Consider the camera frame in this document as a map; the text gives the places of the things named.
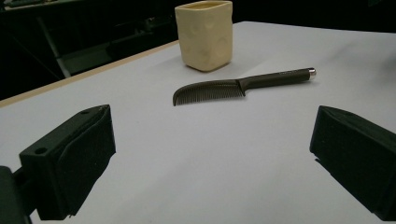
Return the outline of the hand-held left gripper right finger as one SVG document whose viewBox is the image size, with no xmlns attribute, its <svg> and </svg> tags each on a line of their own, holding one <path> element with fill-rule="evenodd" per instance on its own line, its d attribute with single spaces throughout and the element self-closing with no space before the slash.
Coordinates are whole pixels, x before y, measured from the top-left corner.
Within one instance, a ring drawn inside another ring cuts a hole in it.
<svg viewBox="0 0 396 224">
<path fill-rule="evenodd" d="M 396 133 L 322 105 L 309 150 L 370 212 L 383 221 L 396 221 Z"/>
</svg>

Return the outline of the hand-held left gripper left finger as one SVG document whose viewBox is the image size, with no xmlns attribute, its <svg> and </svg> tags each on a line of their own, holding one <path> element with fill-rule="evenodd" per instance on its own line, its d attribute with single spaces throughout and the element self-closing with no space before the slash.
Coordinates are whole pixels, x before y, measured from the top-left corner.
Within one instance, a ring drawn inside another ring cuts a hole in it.
<svg viewBox="0 0 396 224">
<path fill-rule="evenodd" d="M 78 112 L 20 153 L 43 220 L 75 215 L 116 153 L 109 105 Z"/>
</svg>

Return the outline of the black comb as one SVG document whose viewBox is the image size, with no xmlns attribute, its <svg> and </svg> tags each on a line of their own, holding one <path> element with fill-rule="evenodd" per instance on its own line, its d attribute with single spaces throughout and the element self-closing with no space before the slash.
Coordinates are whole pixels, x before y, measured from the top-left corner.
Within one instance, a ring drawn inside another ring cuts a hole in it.
<svg viewBox="0 0 396 224">
<path fill-rule="evenodd" d="M 304 68 L 237 79 L 212 80 L 184 86 L 173 95 L 173 105 L 245 97 L 246 91 L 312 80 L 315 68 Z"/>
</svg>

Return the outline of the cream ceramic cup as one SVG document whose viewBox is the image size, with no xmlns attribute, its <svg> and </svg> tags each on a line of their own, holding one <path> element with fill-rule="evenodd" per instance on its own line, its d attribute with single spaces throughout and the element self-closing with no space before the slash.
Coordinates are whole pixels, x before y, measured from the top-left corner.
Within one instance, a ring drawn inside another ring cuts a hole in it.
<svg viewBox="0 0 396 224">
<path fill-rule="evenodd" d="M 175 7 L 177 34 L 184 64 L 209 72 L 233 57 L 233 3 L 205 0 Z"/>
</svg>

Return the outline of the white table mat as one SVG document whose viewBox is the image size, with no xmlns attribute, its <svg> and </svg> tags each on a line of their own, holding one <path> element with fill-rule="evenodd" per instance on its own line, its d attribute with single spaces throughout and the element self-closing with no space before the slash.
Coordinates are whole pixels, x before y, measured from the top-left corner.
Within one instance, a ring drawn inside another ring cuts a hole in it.
<svg viewBox="0 0 396 224">
<path fill-rule="evenodd" d="M 199 82 L 315 68 L 309 81 L 173 105 Z M 117 151 L 78 213 L 35 224 L 391 224 L 315 160 L 320 105 L 396 133 L 396 34 L 243 21 L 232 61 L 187 67 L 177 43 L 0 101 L 0 165 L 83 109 L 111 107 Z"/>
</svg>

